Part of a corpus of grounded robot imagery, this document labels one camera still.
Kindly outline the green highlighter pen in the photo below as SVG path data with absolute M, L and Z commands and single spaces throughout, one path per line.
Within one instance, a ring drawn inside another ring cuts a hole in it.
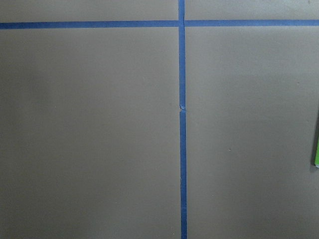
M 314 141 L 314 166 L 319 168 L 319 117 L 316 121 L 315 141 Z

